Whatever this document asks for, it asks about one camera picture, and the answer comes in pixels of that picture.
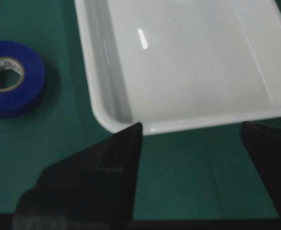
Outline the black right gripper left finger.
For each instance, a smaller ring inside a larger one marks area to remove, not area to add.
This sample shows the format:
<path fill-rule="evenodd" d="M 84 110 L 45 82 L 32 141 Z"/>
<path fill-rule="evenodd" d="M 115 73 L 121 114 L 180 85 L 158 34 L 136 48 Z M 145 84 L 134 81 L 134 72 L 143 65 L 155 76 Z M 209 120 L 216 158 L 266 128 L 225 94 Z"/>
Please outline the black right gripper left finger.
<path fill-rule="evenodd" d="M 110 230 L 133 217 L 143 127 L 135 123 L 46 167 L 23 193 L 15 230 Z"/>

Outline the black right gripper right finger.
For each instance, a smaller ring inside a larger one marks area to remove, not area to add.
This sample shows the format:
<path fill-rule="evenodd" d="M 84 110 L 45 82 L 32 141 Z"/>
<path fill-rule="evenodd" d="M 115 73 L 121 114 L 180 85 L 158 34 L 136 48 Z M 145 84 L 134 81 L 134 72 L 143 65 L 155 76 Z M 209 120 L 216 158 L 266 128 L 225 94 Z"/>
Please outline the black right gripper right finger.
<path fill-rule="evenodd" d="M 281 217 L 281 129 L 243 122 L 240 139 Z"/>

